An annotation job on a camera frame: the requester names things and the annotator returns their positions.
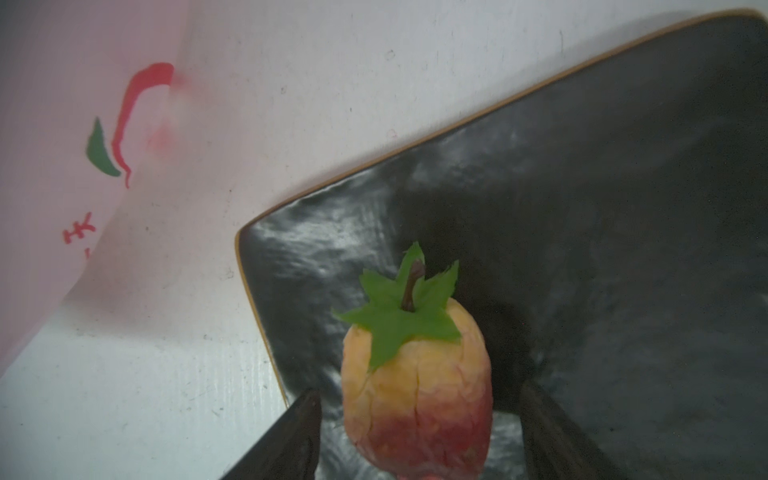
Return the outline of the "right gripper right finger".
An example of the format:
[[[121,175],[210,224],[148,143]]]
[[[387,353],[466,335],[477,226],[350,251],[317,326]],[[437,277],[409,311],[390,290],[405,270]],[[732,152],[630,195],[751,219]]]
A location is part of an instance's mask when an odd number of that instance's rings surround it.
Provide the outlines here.
[[[535,480],[620,480],[626,475],[537,383],[519,394],[528,477]]]

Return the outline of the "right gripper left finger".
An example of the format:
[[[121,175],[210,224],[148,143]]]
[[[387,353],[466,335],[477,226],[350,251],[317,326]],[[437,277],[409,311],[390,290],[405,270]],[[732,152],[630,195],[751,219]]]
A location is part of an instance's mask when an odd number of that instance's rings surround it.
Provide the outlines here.
[[[301,394],[222,480],[314,480],[321,445],[317,390]]]

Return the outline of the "red yellow fake strawberry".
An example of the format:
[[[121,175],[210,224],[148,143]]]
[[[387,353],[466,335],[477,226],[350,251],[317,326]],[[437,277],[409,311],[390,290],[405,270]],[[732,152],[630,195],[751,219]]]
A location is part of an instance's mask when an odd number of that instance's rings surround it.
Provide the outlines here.
[[[343,340],[343,423],[356,450],[399,479],[476,479],[488,455],[491,362],[454,299],[459,264],[426,275],[421,246],[387,278],[364,270],[364,305],[335,312]]]

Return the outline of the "pink plastic bag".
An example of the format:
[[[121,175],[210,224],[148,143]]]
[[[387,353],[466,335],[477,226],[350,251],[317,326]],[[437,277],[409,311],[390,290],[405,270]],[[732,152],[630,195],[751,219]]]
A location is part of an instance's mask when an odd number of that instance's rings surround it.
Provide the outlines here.
[[[82,275],[163,116],[185,1],[1,5],[1,364]]]

